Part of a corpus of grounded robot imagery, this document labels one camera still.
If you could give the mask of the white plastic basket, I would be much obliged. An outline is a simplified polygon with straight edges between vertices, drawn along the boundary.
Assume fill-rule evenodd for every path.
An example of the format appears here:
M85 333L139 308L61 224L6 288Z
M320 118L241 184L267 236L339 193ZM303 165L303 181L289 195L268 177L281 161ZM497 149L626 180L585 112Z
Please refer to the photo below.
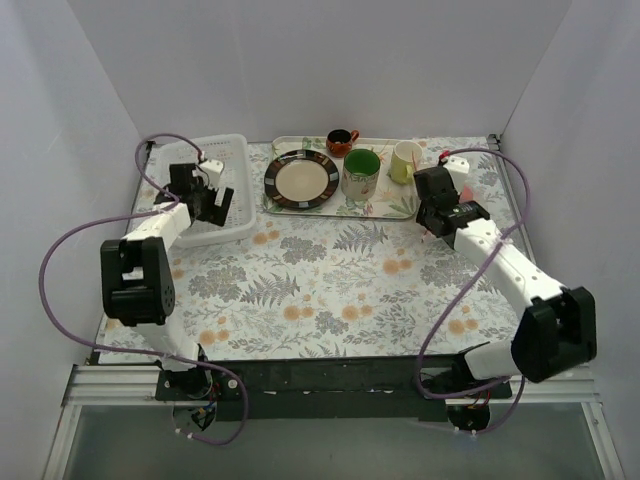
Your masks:
M147 174L186 204L192 219L174 245L192 248L241 240L256 226L248 144L240 134L153 148Z

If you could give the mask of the clear zip top bag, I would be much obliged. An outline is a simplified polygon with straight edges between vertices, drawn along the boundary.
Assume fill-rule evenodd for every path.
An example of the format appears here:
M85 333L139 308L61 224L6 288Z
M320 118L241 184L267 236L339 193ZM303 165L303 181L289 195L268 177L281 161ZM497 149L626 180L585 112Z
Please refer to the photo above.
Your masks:
M464 187L461 194L455 188L447 188L422 199L416 222L452 247L458 230L475 220L488 218L484 208L473 199L471 189Z

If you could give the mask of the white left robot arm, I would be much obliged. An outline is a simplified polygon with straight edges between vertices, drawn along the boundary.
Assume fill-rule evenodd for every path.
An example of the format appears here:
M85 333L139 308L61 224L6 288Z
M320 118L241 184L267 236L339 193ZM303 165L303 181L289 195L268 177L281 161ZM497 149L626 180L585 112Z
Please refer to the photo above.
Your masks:
M167 252L195 221L225 224L234 191L218 188L224 170L219 160L169 166L170 182L156 195L153 214L119 240L100 248L105 314L133 329L161 353L159 366L168 385L193 400L213 386L211 373L184 357L202 361L203 349L184 330L169 322L176 291Z

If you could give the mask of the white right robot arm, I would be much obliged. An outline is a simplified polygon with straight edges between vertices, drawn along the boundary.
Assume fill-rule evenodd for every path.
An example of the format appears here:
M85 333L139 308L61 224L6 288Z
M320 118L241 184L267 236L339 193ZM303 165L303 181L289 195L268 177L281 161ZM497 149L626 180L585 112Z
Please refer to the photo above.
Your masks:
M456 354L450 371L440 376L445 385L471 398L493 379L521 375L540 383L593 360L597 354L593 295L546 275L502 239L481 205L461 201L456 186L462 177L442 165L416 172L417 221L482 271L513 308L519 324L510 340Z

